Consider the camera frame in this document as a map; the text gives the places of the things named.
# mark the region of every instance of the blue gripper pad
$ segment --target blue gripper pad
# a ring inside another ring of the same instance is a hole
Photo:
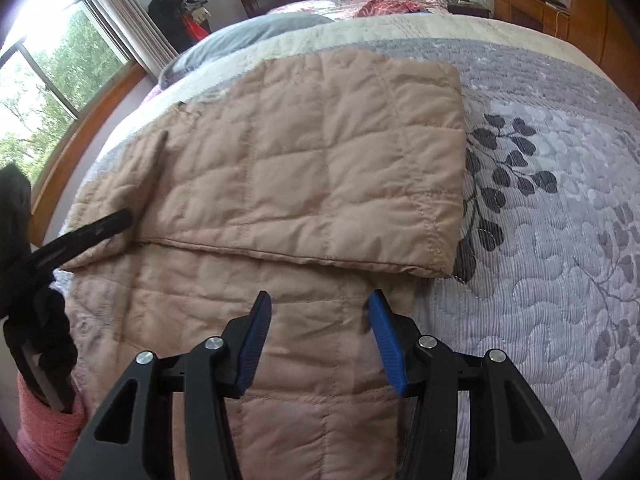
[[[385,366],[386,378],[398,395],[403,396],[408,380],[404,369],[404,353],[396,337],[389,304],[380,290],[371,293],[367,300],[369,323],[376,337],[378,351]]]
[[[236,387],[243,395],[254,382],[255,371],[271,324],[271,297],[261,291],[249,313],[249,328],[238,353]]]

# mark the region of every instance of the sky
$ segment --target sky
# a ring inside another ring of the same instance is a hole
[[[66,24],[74,13],[75,8],[64,10],[73,0],[27,0],[20,9],[14,26],[7,35],[2,48],[0,48],[0,56],[5,53],[16,41],[28,34],[28,39],[24,43],[29,52],[34,54],[45,50],[51,53],[59,44],[60,39],[66,33]],[[19,83],[16,82],[11,74],[17,64],[25,64],[24,58],[18,53],[0,68],[0,98],[5,95],[17,93],[20,89]],[[36,84],[32,83],[26,88],[26,98],[28,100],[33,96],[37,99],[38,90]],[[39,124],[32,124],[31,127],[37,127]],[[7,132],[13,132],[21,137],[28,136],[30,132],[20,124],[20,121],[4,107],[0,106],[0,137]]]

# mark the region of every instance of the folded blanket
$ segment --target folded blanket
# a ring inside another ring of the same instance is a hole
[[[452,271],[462,125],[451,66],[355,49],[269,60],[155,120],[71,213],[137,217],[67,266],[89,410],[137,352],[187,352],[264,289],[254,385],[228,402],[244,477],[391,478],[398,399],[364,303],[382,288],[407,313],[417,276]]]

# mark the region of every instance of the gray pillow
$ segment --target gray pillow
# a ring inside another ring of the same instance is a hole
[[[158,84],[162,90],[166,90],[189,72],[236,50],[252,46],[261,40],[274,38],[290,30],[300,30],[332,22],[333,20],[320,16],[320,14],[284,12],[258,16],[229,25],[210,34],[189,50],[185,50],[165,66],[160,74]]]

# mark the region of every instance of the nightstand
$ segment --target nightstand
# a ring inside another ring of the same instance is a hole
[[[465,16],[477,16],[478,18],[488,18],[489,9],[477,2],[459,2],[458,0],[447,0],[447,10],[451,14],[464,14]]]

